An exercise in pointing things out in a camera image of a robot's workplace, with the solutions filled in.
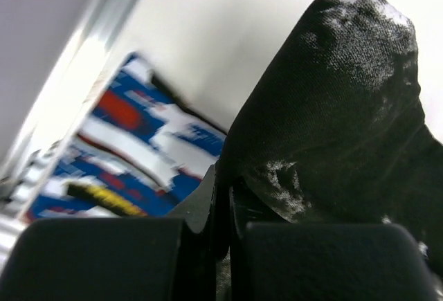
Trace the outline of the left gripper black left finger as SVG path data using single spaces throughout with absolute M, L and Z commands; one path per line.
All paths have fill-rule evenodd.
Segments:
M 214 300 L 215 170 L 169 215 L 61 218 L 22 232 L 2 300 Z

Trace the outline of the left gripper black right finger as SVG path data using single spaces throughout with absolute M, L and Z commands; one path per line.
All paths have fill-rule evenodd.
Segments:
M 291 224 L 236 181 L 229 194 L 234 300 L 436 300 L 413 238 L 387 224 Z

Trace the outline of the black white splattered trousers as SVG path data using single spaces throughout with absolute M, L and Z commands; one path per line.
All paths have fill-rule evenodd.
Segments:
M 230 189 L 291 224 L 404 228 L 442 279 L 442 144 L 425 123 L 412 21 L 386 0 L 314 0 L 240 109 L 216 164 L 220 300 Z

